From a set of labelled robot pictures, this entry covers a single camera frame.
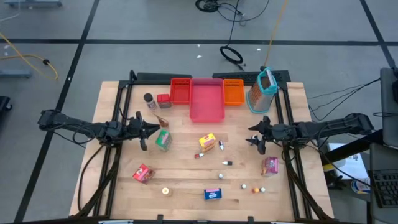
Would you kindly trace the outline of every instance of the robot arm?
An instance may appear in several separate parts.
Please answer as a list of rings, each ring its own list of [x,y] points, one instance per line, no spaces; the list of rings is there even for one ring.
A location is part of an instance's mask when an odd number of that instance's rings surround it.
[[[275,124],[267,116],[259,124],[250,127],[251,131],[259,131],[261,139],[246,139],[256,144],[260,154],[266,153],[266,142],[283,142],[292,147],[304,147],[311,140],[319,140],[323,137],[336,134],[370,134],[373,126],[368,116],[361,113],[352,113],[342,119],[314,122],[296,122],[291,125]]]
[[[88,138],[96,138],[101,145],[113,146],[124,140],[140,138],[141,149],[146,151],[145,138],[160,129],[158,124],[150,124],[142,120],[141,113],[136,112],[136,117],[129,118],[128,125],[119,121],[105,123],[89,123],[76,118],[71,118],[59,111],[45,110],[39,119],[39,128],[43,131],[66,129],[84,134]]]

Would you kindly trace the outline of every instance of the gray floor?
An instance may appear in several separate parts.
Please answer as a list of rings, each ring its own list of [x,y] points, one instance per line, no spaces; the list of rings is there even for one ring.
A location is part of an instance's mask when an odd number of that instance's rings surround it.
[[[79,39],[93,0],[69,0],[60,9],[23,9],[19,17],[3,22],[0,32],[15,39]],[[217,13],[198,11],[194,1],[186,0],[101,0],[89,39],[227,39],[231,23]],[[386,41],[398,41],[395,0],[367,0]],[[247,17],[256,15],[265,1],[241,1]],[[246,26],[235,26],[234,39],[267,40],[282,1],[271,0],[268,9]],[[13,15],[0,1],[0,18]],[[357,0],[289,1],[276,40],[356,40],[377,41]],[[0,44],[0,56],[14,55]],[[0,95],[12,98],[14,109],[0,131],[0,223],[12,222],[27,181],[44,140],[36,122],[40,111],[54,108],[68,73],[77,44],[16,44],[21,52],[48,58],[60,78],[51,81],[34,73],[31,79],[1,79]],[[219,45],[111,45],[86,44],[76,68],[63,112],[91,120],[100,84],[105,80],[128,77],[136,72],[188,73],[210,77],[215,72],[237,72],[219,53]],[[256,71],[264,63],[266,45],[234,45],[244,57],[245,70]],[[389,47],[398,60],[398,47]],[[40,61],[34,61],[52,75]],[[293,46],[272,47],[268,65],[289,70],[295,82],[304,82],[308,96],[340,90],[374,80],[379,69],[387,67],[380,47]],[[1,68],[27,68],[21,60],[0,60]],[[334,96],[309,100],[317,106]],[[320,116],[332,106],[317,111]],[[375,83],[343,103],[328,119],[352,112],[368,114],[376,129],[381,120],[371,116],[381,110],[380,87]],[[347,135],[332,140],[350,142]],[[68,215],[78,177],[83,151],[55,136],[50,145],[25,221],[63,218]],[[355,198],[331,193],[336,218],[348,222],[366,222],[366,204]]]

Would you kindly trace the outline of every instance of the computer keyboard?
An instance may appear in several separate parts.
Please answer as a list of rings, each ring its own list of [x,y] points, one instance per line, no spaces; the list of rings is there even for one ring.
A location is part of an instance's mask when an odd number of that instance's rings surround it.
[[[245,85],[253,85],[257,76],[261,71],[258,72],[229,72],[229,73],[214,73],[213,78],[232,78],[232,79],[243,79]],[[272,71],[277,82],[290,82],[290,75],[287,70]]]
[[[371,177],[379,207],[398,208],[398,170],[373,170]]]

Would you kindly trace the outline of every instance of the wooden tabletop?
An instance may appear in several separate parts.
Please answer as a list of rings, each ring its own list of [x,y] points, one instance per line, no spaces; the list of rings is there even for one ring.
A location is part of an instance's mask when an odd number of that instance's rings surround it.
[[[118,82],[102,83],[93,122],[111,120],[117,87]],[[288,83],[288,87],[294,121],[310,121],[303,83]],[[245,92],[249,88],[250,86],[245,86]],[[133,86],[128,115],[134,116],[136,111],[140,111],[145,121],[158,123],[143,96],[145,93],[155,96],[169,92],[170,86],[165,85]],[[280,94],[284,120],[287,122],[283,94]],[[278,121],[274,102],[266,114],[272,124]],[[255,146],[249,146],[244,140],[258,134],[249,131],[248,127],[258,124],[263,114],[251,113],[246,103],[226,106],[224,121],[213,124],[192,123],[188,105],[173,105],[162,110],[158,108],[154,113],[170,123],[167,128],[173,138],[170,150],[164,152],[155,145],[159,132],[146,141],[148,151],[140,149],[137,139],[123,143],[111,218],[153,220],[158,214],[163,214],[166,220],[233,221],[247,220],[248,216],[253,216],[256,221],[294,220],[285,164],[280,157],[282,149],[267,143],[266,155],[260,155]],[[224,151],[215,146],[202,158],[194,159],[194,155],[200,152],[199,138],[208,133],[214,133],[217,141],[224,142]],[[82,167],[98,148],[99,144],[95,140],[87,144]],[[104,150],[91,161],[85,172],[82,204],[88,201],[98,186],[103,156]],[[279,158],[279,173],[272,177],[262,177],[261,161],[268,156]],[[318,152],[306,147],[301,150],[301,156],[308,191],[326,214],[332,217],[333,210]],[[221,163],[223,161],[233,161],[233,165],[225,166]],[[132,178],[141,164],[156,171],[147,185]],[[218,174],[223,174],[224,178],[220,180]],[[242,184],[246,184],[247,189],[241,189]],[[162,194],[164,187],[172,190],[170,197]],[[254,187],[265,187],[266,192],[254,194],[251,192]],[[205,201],[203,190],[213,188],[221,188],[223,198]],[[106,190],[100,214],[104,213],[107,196]],[[304,217],[302,195],[298,189],[297,199],[301,217]],[[78,211],[76,201],[77,186],[71,215]]]

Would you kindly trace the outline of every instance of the yellow box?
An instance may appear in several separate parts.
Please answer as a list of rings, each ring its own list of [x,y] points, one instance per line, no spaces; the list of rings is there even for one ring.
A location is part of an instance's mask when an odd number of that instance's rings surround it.
[[[210,133],[199,139],[202,153],[205,153],[212,149],[216,143],[216,137],[213,133]]]

